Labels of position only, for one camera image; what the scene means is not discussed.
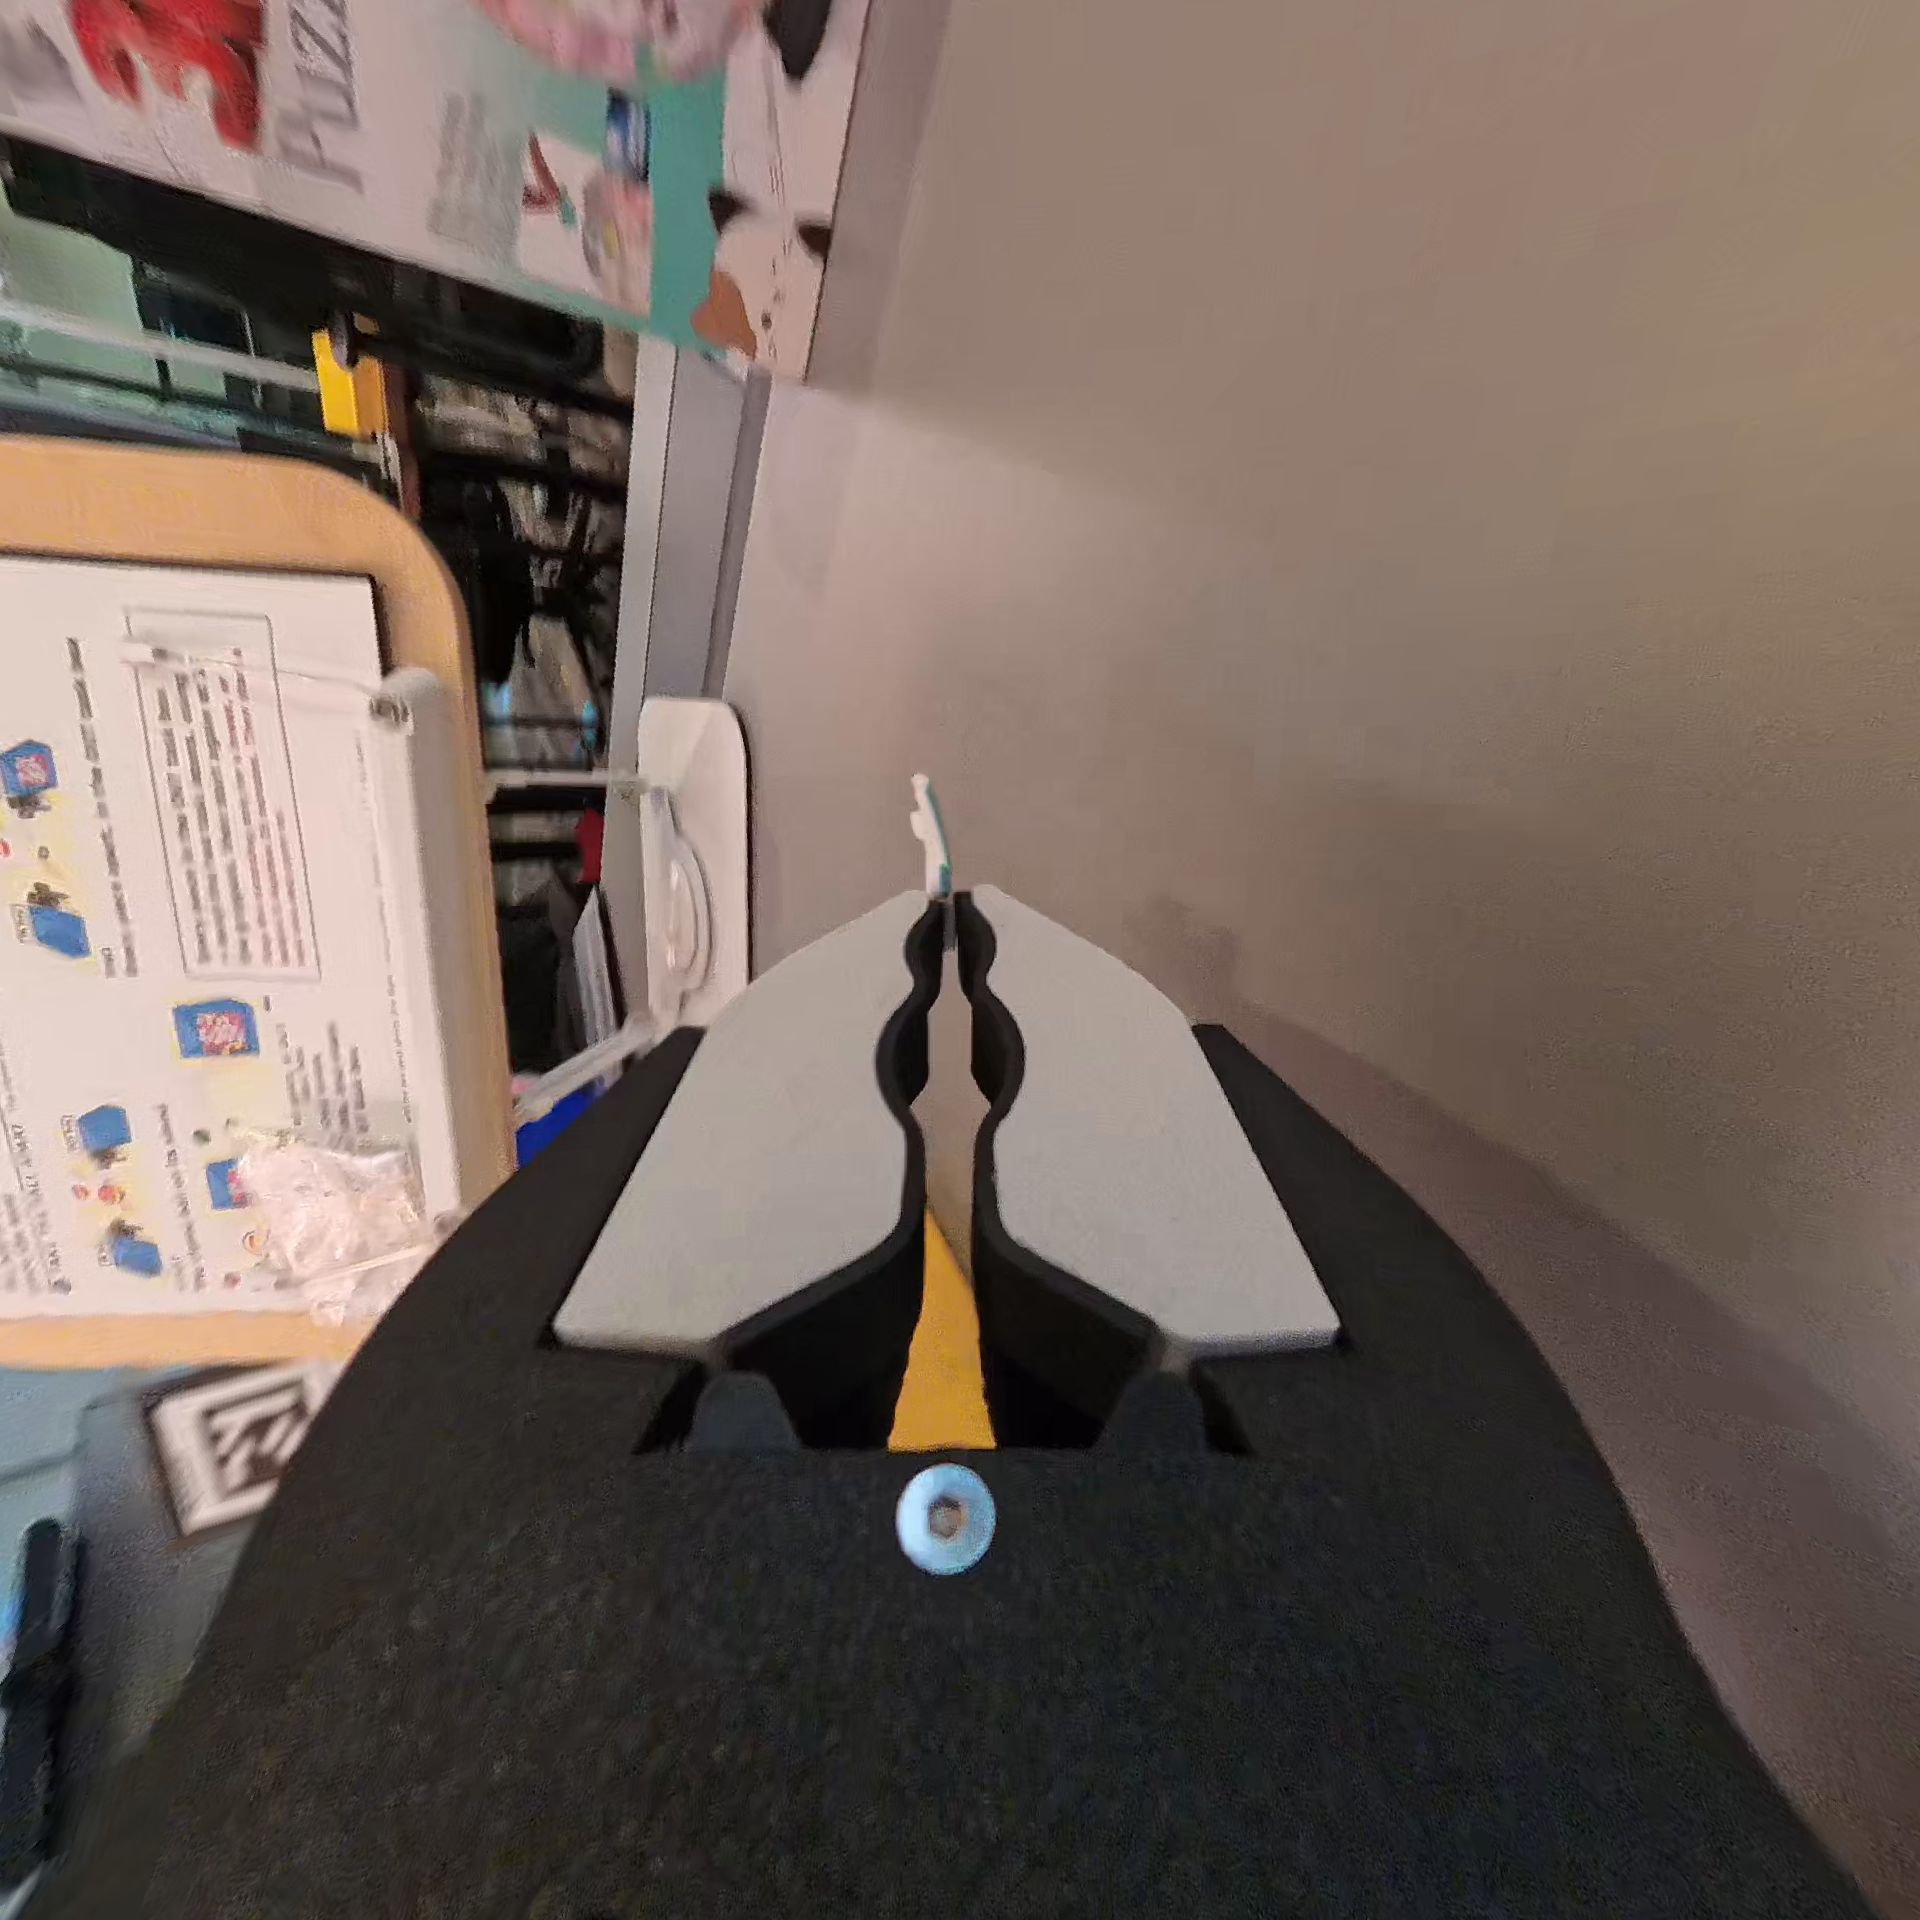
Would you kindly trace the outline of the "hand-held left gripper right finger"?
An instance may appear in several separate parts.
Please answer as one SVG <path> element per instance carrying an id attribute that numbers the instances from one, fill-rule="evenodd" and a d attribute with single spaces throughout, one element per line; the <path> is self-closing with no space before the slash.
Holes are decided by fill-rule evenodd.
<path id="1" fill-rule="evenodd" d="M 957 897 L 971 1279 L 1005 1448 L 1089 1448 L 1136 1379 L 1316 1354 L 1336 1306 L 1184 1011 L 1002 888 Z"/>

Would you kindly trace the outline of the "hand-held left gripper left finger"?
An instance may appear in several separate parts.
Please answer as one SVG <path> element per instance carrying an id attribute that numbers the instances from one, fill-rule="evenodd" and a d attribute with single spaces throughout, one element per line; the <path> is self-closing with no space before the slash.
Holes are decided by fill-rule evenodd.
<path id="1" fill-rule="evenodd" d="M 551 1331 L 764 1378 L 809 1448 L 885 1448 L 923 1306 L 939 906 L 885 899 L 702 1031 Z"/>

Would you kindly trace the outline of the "colourful puzzle ball box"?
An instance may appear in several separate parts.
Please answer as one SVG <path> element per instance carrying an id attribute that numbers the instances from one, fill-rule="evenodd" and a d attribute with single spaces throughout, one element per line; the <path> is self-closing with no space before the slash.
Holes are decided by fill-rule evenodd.
<path id="1" fill-rule="evenodd" d="M 5 4 L 12 201 L 375 310 L 390 262 L 803 378 L 870 4 Z"/>

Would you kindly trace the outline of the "blue box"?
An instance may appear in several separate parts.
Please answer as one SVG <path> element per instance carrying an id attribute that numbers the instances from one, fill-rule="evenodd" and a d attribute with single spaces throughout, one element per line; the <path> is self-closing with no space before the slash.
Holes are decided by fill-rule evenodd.
<path id="1" fill-rule="evenodd" d="M 515 1090 L 515 1167 L 526 1167 L 552 1144 L 576 1119 L 592 1108 L 602 1093 L 602 1081 L 585 1081 L 564 1093 L 541 1090 L 529 1081 Z"/>

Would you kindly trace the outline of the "white base clear stand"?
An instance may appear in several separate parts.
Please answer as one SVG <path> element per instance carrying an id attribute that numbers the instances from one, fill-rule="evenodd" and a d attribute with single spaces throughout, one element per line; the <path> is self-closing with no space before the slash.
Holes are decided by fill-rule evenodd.
<path id="1" fill-rule="evenodd" d="M 731 704 L 648 697 L 604 787 L 599 893 L 629 1015 L 707 1027 L 750 978 L 748 754 Z"/>

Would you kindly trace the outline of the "clear plastic bag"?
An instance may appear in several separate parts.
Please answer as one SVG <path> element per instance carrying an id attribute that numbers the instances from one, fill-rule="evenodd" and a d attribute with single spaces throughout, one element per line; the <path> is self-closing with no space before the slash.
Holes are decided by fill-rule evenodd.
<path id="1" fill-rule="evenodd" d="M 276 1286 L 322 1326 L 385 1318 L 446 1236 L 411 1144 L 254 1132 L 237 1173 Z"/>

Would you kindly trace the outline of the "black white marker tag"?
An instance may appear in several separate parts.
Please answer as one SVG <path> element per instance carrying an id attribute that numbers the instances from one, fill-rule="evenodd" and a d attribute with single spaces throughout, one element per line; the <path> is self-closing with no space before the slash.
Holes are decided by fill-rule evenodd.
<path id="1" fill-rule="evenodd" d="M 163 1379 L 141 1401 L 156 1484 L 181 1541 L 251 1523 L 301 1452 L 347 1362 L 314 1356 Z"/>

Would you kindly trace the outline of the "wooden board with instruction sheet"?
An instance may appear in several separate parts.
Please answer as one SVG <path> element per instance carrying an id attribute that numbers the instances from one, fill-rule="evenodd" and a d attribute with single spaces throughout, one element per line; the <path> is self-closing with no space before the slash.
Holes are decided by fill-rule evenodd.
<path id="1" fill-rule="evenodd" d="M 314 464 L 5 433 L 5 553 L 83 563 L 337 572 L 372 586 L 383 662 L 452 704 L 452 824 L 426 856 L 430 936 L 452 1040 L 455 1209 L 515 1167 L 512 1069 L 468 618 L 448 565 L 394 507 Z"/>

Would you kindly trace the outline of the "dark shelving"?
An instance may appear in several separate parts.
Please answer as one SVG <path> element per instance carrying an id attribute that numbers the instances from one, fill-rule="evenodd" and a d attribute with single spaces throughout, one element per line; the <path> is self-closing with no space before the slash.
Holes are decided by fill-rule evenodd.
<path id="1" fill-rule="evenodd" d="M 589 890 L 611 800 L 629 412 L 592 324 L 422 279 L 402 309 L 412 499 L 459 589 L 509 1063 L 533 1081 L 621 1018 Z"/>

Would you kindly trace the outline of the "black blue device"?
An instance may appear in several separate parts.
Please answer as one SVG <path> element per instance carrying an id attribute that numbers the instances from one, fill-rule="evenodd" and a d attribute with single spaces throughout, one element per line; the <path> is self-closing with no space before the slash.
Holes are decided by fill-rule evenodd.
<path id="1" fill-rule="evenodd" d="M 66 1722 L 76 1692 L 83 1563 L 78 1534 L 60 1519 L 42 1518 L 21 1538 L 3 1676 L 5 1900 L 56 1854 Z"/>

